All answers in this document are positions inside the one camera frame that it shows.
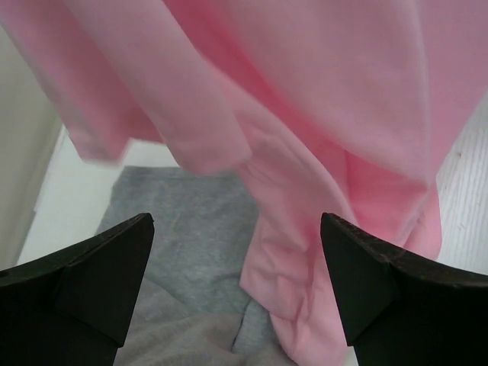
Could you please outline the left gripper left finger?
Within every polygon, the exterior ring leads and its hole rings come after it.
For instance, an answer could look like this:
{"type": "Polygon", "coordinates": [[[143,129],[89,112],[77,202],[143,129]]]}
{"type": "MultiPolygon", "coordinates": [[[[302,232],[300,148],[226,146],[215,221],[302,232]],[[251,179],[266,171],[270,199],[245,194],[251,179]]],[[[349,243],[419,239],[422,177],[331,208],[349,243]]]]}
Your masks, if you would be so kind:
{"type": "Polygon", "coordinates": [[[153,244],[150,214],[1,272],[3,365],[112,365],[153,244]]]}

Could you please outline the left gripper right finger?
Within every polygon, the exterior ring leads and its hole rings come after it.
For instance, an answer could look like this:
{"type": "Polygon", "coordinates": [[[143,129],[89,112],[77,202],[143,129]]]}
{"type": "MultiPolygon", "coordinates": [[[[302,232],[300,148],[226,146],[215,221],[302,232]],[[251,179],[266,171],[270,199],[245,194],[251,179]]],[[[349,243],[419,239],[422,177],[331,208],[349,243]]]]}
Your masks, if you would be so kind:
{"type": "Polygon", "coordinates": [[[346,342],[360,365],[485,365],[487,277],[325,213],[320,235],[346,342]]]}

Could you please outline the pink t shirt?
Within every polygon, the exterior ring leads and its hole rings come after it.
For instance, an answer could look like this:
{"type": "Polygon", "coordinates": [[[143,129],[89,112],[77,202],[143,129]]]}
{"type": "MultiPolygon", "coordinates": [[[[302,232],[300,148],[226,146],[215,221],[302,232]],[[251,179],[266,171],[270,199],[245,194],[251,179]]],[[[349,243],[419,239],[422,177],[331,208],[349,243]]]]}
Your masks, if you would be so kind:
{"type": "Polygon", "coordinates": [[[438,256],[435,178],[487,90],[485,1],[3,1],[1,24],[81,158],[137,139],[238,174],[261,210],[240,284],[298,364],[346,352],[323,213],[438,256]]]}

